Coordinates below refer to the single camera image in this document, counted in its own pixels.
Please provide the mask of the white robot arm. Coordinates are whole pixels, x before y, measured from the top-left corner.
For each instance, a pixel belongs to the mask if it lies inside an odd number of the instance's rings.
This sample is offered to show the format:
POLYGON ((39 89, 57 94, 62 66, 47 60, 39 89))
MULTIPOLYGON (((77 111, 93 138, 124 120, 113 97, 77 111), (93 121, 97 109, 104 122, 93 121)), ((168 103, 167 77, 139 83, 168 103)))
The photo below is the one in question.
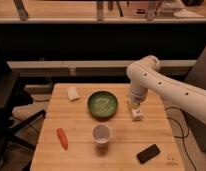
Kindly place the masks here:
POLYGON ((153 55, 127 67, 130 106, 139 108, 151 89, 206 124, 206 90, 166 77, 159 70, 160 61, 153 55))

